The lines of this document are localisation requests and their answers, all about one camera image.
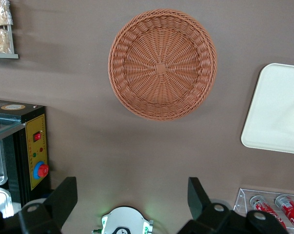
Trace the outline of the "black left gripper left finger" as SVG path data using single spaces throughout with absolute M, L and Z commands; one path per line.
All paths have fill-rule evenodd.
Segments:
M 18 213 L 23 234 L 60 234 L 78 201 L 77 179 L 67 177 L 43 201 L 31 201 Z

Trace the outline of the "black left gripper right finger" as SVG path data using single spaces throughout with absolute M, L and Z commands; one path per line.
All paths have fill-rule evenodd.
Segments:
M 244 234 L 243 217 L 219 202 L 212 202 L 197 177 L 188 179 L 188 206 L 192 215 L 180 234 Z

